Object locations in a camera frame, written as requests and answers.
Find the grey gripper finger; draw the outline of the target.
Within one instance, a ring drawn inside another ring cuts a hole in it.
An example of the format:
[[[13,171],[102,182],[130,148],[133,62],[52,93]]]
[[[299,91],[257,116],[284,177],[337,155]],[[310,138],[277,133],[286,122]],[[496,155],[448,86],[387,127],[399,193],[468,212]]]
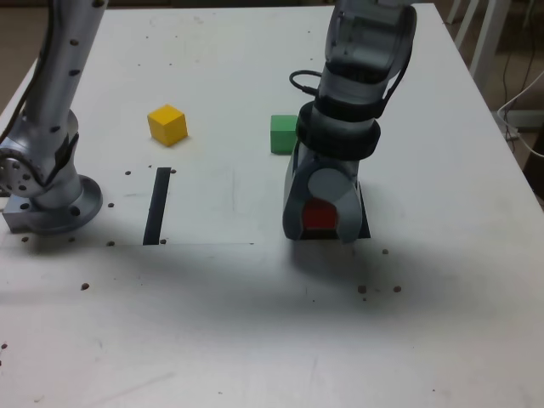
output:
[[[356,241],[362,226],[357,173],[321,168],[310,176],[308,188],[314,198],[327,201],[335,207],[338,239],[343,243]]]
[[[304,144],[296,143],[284,183],[282,226],[289,240],[306,241],[312,238],[303,225],[303,213],[306,202],[313,197],[309,190],[309,180],[316,169],[315,153]]]

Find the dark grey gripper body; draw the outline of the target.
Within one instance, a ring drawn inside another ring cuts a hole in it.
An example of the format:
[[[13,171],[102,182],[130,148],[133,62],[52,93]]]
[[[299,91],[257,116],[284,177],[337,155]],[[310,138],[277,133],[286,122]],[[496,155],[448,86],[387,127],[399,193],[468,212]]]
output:
[[[314,154],[314,160],[318,162],[319,168],[330,168],[339,171],[348,177],[351,181],[358,179],[359,165],[358,161],[343,161],[320,154]]]

